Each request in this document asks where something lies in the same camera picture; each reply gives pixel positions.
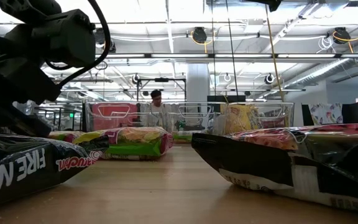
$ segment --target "duct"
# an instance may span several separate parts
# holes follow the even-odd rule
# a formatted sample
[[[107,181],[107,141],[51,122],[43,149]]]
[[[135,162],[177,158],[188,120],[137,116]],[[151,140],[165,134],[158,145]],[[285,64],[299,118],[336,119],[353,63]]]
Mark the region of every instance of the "duct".
[[[351,54],[351,51],[348,50],[345,54]],[[313,68],[297,75],[295,78],[292,78],[288,81],[288,84],[284,88],[288,88],[294,85],[307,85],[309,83],[318,82],[323,80],[331,75],[335,75],[343,70],[347,70],[355,65],[355,61],[350,58],[338,59],[337,61],[331,63],[320,64],[314,66]]]
[[[340,83],[340,82],[349,80],[349,79],[354,78],[354,77],[358,77],[358,72],[355,72],[353,74],[347,75],[347,76],[342,77],[342,78],[338,78],[337,80],[332,81],[332,83]]]

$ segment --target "chip bag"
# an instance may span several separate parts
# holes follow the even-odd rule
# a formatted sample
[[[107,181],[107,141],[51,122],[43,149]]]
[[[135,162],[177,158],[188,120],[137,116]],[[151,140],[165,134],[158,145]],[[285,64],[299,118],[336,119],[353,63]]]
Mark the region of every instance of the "chip bag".
[[[164,155],[173,145],[172,135],[160,127],[114,128],[84,133],[74,140],[75,144],[108,136],[109,147],[103,159],[149,160]]]
[[[233,184],[358,211],[358,124],[194,134],[192,146]]]
[[[108,138],[93,141],[82,147],[0,134],[0,203],[61,184],[94,164],[108,147]]]
[[[82,131],[52,131],[48,138],[73,143],[74,139],[83,133]]]

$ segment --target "ceiling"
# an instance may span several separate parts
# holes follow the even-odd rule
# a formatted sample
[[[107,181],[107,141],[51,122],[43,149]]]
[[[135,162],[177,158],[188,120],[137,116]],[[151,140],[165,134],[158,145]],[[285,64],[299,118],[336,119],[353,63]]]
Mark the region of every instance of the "ceiling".
[[[86,0],[57,0],[63,11],[81,9],[92,22],[100,27],[98,18]],[[117,47],[117,54],[257,54],[271,53],[269,28],[265,7],[262,4],[229,1],[229,12],[225,5],[214,1],[213,17],[210,1],[203,0],[97,0],[104,12],[113,41]],[[358,38],[358,7],[346,7],[345,1],[325,1],[326,4],[308,4],[308,1],[284,1],[277,11],[269,14],[273,46],[276,54],[328,54],[332,52],[349,52],[347,44],[332,44],[332,34],[335,27],[345,27],[353,39]],[[3,13],[0,10],[0,35],[9,32],[21,21]],[[213,43],[195,44],[191,38],[191,31],[195,27],[204,27],[207,36]],[[353,51],[358,52],[358,40],[352,41]],[[131,89],[131,79],[138,74],[141,78],[156,77],[186,77],[186,60],[152,60],[147,58],[109,59],[108,68],[102,71],[93,69],[78,79],[78,83],[69,83],[67,88],[81,89]],[[239,62],[234,66],[230,61],[217,60],[208,63],[209,74],[216,75],[217,88],[232,88],[234,71],[237,75],[239,88],[274,88],[266,85],[264,77],[275,73],[272,62]],[[307,72],[317,63],[314,60],[281,60],[277,63],[277,72],[283,82],[290,82],[298,74]],[[356,72],[358,66],[344,68]],[[56,71],[44,66],[43,70],[56,81],[72,74],[76,69]],[[348,75],[346,72],[337,77]],[[169,88],[175,91],[163,92],[165,99],[182,99],[183,91],[175,83],[150,82],[147,88]],[[134,92],[96,91],[101,97],[88,96],[95,100],[129,100]],[[63,92],[60,99],[80,101],[81,96],[75,92]]]

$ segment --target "man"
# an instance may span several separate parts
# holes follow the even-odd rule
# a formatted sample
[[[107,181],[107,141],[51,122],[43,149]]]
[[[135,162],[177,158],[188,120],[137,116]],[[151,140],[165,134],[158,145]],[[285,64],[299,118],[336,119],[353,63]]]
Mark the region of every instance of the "man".
[[[153,125],[162,126],[162,105],[161,105],[161,91],[153,90],[150,94],[152,97],[152,113],[155,115],[152,120]]]
[[[152,97],[152,111],[153,113],[162,113],[162,106],[161,106],[161,91],[160,90],[153,90],[150,94]]]

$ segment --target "wooden table surface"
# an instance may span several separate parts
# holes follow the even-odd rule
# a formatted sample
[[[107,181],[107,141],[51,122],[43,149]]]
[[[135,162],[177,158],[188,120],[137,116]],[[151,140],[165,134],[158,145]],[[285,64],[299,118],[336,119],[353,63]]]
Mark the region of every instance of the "wooden table surface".
[[[98,161],[0,205],[0,223],[358,223],[358,213],[236,187],[192,148],[174,147],[157,162]]]

